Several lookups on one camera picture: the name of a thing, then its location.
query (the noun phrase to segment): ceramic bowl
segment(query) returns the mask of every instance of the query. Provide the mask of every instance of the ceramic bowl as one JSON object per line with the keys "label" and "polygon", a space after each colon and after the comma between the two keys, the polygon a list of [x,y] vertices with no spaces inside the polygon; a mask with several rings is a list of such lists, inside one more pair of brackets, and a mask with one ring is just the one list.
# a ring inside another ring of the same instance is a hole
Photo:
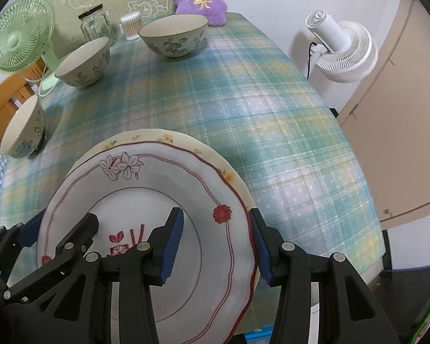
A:
{"label": "ceramic bowl", "polygon": [[109,39],[98,38],[69,54],[54,74],[72,87],[87,87],[102,77],[109,61]]}
{"label": "ceramic bowl", "polygon": [[138,34],[156,54],[181,57],[200,45],[208,23],[203,15],[171,15],[143,26]]}
{"label": "ceramic bowl", "polygon": [[33,95],[9,122],[0,145],[0,154],[13,158],[36,155],[45,140],[45,125],[43,107],[38,96]]}

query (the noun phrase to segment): yellow flower pattern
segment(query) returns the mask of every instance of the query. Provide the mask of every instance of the yellow flower pattern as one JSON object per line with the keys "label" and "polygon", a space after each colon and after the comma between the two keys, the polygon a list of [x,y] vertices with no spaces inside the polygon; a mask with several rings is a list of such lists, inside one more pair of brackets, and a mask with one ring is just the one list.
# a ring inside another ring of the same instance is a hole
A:
{"label": "yellow flower pattern", "polygon": [[225,178],[228,183],[233,183],[236,180],[236,176],[234,175],[234,172],[229,172],[226,170],[220,171],[223,177]]}
{"label": "yellow flower pattern", "polygon": [[118,142],[118,140],[110,141],[109,143],[106,143],[105,145],[102,146],[102,151],[105,151],[105,150],[108,150],[108,149],[115,147],[117,142]]}
{"label": "yellow flower pattern", "polygon": [[174,136],[172,136],[172,134],[164,134],[162,136],[162,138],[158,139],[159,142],[161,143],[174,143]]}

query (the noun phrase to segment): yellow bow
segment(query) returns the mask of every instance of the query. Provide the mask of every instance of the yellow bow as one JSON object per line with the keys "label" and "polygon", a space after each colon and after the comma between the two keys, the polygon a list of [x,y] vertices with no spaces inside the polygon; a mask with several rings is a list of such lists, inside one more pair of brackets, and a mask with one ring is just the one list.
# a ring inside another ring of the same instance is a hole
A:
{"label": "yellow bow", "polygon": [[199,8],[202,9],[203,7],[206,7],[207,9],[210,9],[210,6],[207,5],[207,3],[211,3],[212,0],[195,0],[194,3],[197,4],[201,4],[201,7]]}

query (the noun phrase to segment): fan grille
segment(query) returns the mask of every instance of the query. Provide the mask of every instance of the fan grille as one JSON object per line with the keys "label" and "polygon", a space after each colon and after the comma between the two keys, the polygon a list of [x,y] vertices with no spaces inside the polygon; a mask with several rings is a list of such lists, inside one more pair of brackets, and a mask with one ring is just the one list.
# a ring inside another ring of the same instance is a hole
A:
{"label": "fan grille", "polygon": [[47,0],[16,0],[0,15],[0,71],[24,70],[44,53],[54,30]]}
{"label": "fan grille", "polygon": [[377,61],[377,48],[368,30],[359,23],[338,22],[347,32],[352,44],[344,53],[327,52],[320,57],[317,66],[330,80],[352,82],[366,76]]}
{"label": "fan grille", "polygon": [[325,21],[326,18],[327,12],[323,10],[318,10],[307,17],[306,25],[308,28],[317,28]]}

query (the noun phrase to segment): power cord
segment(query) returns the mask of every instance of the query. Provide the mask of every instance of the power cord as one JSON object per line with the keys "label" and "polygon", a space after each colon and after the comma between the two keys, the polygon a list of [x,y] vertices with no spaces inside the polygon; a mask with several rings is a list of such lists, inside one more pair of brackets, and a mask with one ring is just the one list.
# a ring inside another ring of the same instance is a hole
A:
{"label": "power cord", "polygon": [[40,97],[44,97],[44,96],[46,96],[47,94],[49,94],[49,92],[50,91],[52,91],[54,88],[55,88],[55,86],[58,84],[58,82],[54,85],[54,86],[52,86],[46,93],[41,93],[41,89],[42,89],[42,84],[43,84],[43,79],[44,79],[44,77],[47,75],[45,72],[46,72],[46,69],[47,69],[48,67],[46,66],[46,63],[45,63],[45,65],[44,65],[44,68],[43,68],[43,75],[42,75],[42,77],[40,78],[40,79],[37,79],[37,80],[30,80],[30,79],[27,79],[22,73],[21,73],[21,76],[24,78],[24,80],[25,81],[27,81],[27,82],[29,82],[29,83],[37,83],[37,82],[40,82],[40,85],[38,85],[38,92],[37,93],[35,93],[35,94],[37,94],[38,96],[40,96]]}
{"label": "power cord", "polygon": [[309,45],[309,58],[308,58],[308,61],[307,61],[307,80],[309,80],[309,75],[310,75],[310,50],[311,50],[311,48],[312,48],[312,46],[315,46],[315,45],[317,45],[317,43],[316,42],[311,42],[310,43],[310,45]]}

